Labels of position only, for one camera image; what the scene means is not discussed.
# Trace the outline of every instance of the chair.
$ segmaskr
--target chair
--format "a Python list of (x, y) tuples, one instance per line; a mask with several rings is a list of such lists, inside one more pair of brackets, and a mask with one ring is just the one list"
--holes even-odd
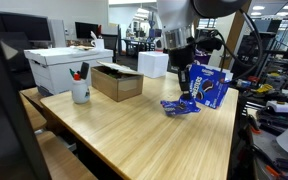
[(118, 35), (113, 34), (102, 34), (102, 38), (104, 39), (104, 47), (105, 49), (113, 50), (113, 62), (116, 63), (116, 45)]
[(0, 41), (12, 78), (16, 81), (18, 90), (35, 87), (35, 80), (29, 61), (24, 55), (24, 50), (32, 49), (25, 33), (23, 32), (0, 32)]

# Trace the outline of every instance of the wall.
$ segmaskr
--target wall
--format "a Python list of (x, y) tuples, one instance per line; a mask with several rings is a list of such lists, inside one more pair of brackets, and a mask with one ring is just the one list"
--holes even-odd
[(0, 0), (0, 11), (64, 20), (67, 39), (75, 39), (75, 21), (108, 27), (108, 0)]
[[(126, 37), (126, 30), (131, 24), (134, 15), (140, 5), (125, 5), (109, 7), (109, 23), (119, 24), (121, 28), (121, 38)], [(122, 41), (122, 50), (126, 49), (126, 44)]]

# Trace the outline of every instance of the wooden table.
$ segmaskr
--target wooden table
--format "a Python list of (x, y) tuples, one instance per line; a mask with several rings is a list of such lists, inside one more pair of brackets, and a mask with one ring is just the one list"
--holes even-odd
[(124, 179), (226, 179), (238, 91), (222, 107), (167, 117), (160, 100), (181, 95), (177, 75), (144, 79), (143, 94), (115, 102), (90, 87), (78, 105), (66, 92), (41, 100), (76, 137)]
[(46, 126), (46, 119), (38, 112), (34, 106), (22, 95), (20, 94), (24, 108), (26, 110), (27, 116), (31, 122), (34, 131), (43, 129)]
[(24, 95), (29, 100), (29, 102), (47, 119), (46, 129), (54, 132), (56, 135), (65, 130), (62, 124), (54, 120), (54, 117), (51, 113), (45, 112), (43, 110), (41, 99), (45, 98), (45, 96), (42, 96), (36, 87), (22, 90), (20, 93), (22, 96)]
[(52, 132), (43, 132), (36, 138), (53, 180), (97, 179)]

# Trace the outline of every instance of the white cardboard box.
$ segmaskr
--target white cardboard box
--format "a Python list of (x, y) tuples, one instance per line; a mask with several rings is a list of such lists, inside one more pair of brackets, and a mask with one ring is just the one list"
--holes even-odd
[[(25, 50), (29, 60), (36, 86), (42, 95), (54, 95), (70, 91), (72, 76), (70, 69), (80, 71), (82, 62), (91, 67), (100, 66), (97, 61), (112, 62), (113, 51), (96, 49), (84, 51), (74, 48), (52, 48)], [(86, 82), (91, 84), (90, 73)]]
[(140, 52), (137, 71), (150, 78), (165, 76), (168, 54), (155, 51)]

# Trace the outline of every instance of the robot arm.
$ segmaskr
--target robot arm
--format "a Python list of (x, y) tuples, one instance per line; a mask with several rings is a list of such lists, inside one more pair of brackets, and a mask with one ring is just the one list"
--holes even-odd
[(190, 99), (189, 74), (186, 66), (194, 61), (191, 26), (195, 16), (218, 18), (240, 9), (247, 0), (157, 0), (163, 26), (163, 43), (178, 78), (184, 99)]

